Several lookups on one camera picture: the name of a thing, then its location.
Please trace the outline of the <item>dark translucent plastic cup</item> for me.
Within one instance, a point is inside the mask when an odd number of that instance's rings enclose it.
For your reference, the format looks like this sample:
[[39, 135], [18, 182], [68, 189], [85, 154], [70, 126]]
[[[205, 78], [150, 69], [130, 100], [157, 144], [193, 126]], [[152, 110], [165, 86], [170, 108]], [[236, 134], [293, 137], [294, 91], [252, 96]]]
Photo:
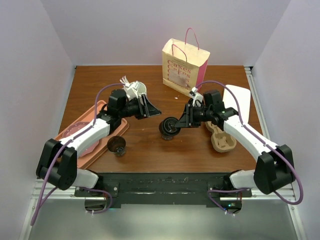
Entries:
[[117, 157], [126, 153], [126, 140], [122, 136], [113, 136], [107, 142], [107, 150]]

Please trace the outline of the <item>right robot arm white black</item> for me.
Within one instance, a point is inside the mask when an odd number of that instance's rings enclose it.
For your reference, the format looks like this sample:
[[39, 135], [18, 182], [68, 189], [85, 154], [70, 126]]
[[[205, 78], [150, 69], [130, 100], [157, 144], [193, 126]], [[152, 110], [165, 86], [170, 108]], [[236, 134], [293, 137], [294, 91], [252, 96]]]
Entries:
[[236, 170], [225, 177], [222, 189], [227, 196], [252, 188], [268, 195], [297, 180], [292, 150], [265, 138], [249, 125], [249, 89], [227, 85], [223, 94], [218, 90], [201, 94], [194, 87], [189, 95], [181, 118], [175, 121], [176, 129], [197, 128], [210, 122], [221, 133], [235, 138], [256, 161], [253, 170]]

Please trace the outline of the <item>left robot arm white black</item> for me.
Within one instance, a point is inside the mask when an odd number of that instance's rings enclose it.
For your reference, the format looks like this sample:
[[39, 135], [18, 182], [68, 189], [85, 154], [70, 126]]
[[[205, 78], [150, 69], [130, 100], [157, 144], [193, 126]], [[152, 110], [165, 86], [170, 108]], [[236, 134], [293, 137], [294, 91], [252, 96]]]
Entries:
[[146, 93], [129, 97], [124, 89], [113, 90], [95, 118], [84, 128], [60, 140], [49, 139], [43, 147], [36, 176], [60, 190], [85, 188], [92, 196], [99, 196], [104, 184], [99, 176], [77, 167], [78, 157], [97, 141], [112, 134], [122, 119], [145, 119], [161, 114], [148, 100]]

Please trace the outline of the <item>white cylindrical holder cup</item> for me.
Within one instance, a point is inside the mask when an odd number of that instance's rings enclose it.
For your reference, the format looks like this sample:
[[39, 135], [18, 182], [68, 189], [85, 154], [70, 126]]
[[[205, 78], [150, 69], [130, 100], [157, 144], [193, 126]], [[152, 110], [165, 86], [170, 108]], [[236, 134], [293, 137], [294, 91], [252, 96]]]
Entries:
[[138, 88], [138, 98], [146, 94], [147, 94], [147, 87], [144, 83], [140, 82], [140, 86]]

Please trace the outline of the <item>brown pulp cup carrier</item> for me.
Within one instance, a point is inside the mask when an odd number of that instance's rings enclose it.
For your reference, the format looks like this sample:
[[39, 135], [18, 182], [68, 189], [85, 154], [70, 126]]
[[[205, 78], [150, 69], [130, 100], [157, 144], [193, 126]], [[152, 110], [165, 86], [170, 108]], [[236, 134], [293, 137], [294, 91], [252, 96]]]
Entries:
[[211, 143], [215, 151], [218, 153], [226, 153], [232, 151], [236, 145], [237, 140], [221, 130], [217, 125], [214, 125], [211, 121], [205, 122], [206, 128], [211, 132]]

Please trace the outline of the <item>salmon pink plastic tray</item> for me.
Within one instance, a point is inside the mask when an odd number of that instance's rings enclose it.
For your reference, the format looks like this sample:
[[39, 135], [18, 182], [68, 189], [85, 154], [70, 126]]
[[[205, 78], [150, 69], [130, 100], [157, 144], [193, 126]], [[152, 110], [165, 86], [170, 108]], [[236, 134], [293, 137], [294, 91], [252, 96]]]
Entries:
[[[84, 112], [80, 117], [78, 117], [71, 125], [77, 122], [90, 122], [94, 118], [94, 106], [89, 108], [86, 112]], [[62, 135], [65, 130], [68, 128], [66, 127], [62, 130], [56, 137], [55, 140], [62, 139]], [[102, 138], [98, 146], [94, 149], [93, 152], [85, 155], [84, 157], [79, 157], [77, 159], [77, 167], [79, 169], [87, 169], [91, 164], [93, 164], [107, 149], [107, 142], [113, 136], [122, 136], [129, 128], [129, 123], [126, 119], [121, 120], [120, 126], [109, 136]]]

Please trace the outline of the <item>white rectangular plate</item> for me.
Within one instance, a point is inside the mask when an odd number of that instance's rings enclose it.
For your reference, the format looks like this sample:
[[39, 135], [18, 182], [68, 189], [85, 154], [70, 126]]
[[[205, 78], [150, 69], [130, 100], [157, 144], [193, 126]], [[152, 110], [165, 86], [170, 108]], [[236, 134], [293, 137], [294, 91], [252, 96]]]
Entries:
[[[240, 108], [241, 119], [247, 124], [250, 117], [251, 91], [247, 88], [230, 84], [227, 84], [226, 87], [231, 90], [236, 97]], [[235, 99], [227, 89], [224, 89], [222, 100], [225, 108], [232, 107], [235, 110], [238, 110]]]

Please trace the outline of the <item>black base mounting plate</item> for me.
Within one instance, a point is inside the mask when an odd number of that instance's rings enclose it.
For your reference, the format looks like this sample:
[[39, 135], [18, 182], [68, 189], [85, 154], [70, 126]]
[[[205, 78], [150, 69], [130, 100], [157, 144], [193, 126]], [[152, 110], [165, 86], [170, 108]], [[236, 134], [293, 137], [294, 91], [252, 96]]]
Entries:
[[242, 207], [241, 200], [252, 196], [251, 190], [222, 193], [226, 173], [101, 173], [100, 190], [112, 196], [112, 207], [125, 204], [205, 205], [215, 202], [228, 210]]

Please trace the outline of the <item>pink dotted plate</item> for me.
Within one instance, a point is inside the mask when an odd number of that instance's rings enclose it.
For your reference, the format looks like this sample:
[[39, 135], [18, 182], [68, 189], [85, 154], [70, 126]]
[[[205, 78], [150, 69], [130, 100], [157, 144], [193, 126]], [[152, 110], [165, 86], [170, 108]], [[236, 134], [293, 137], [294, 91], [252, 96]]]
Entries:
[[[72, 134], [80, 131], [83, 129], [85, 126], [87, 126], [90, 122], [85, 122], [85, 121], [79, 121], [77, 123], [74, 123], [70, 125], [62, 134], [62, 139], [71, 136]], [[100, 140], [96, 141], [93, 143], [90, 147], [86, 148], [81, 155], [79, 155], [80, 158], [84, 157], [85, 155], [91, 153], [94, 151], [94, 149], [99, 145]]]

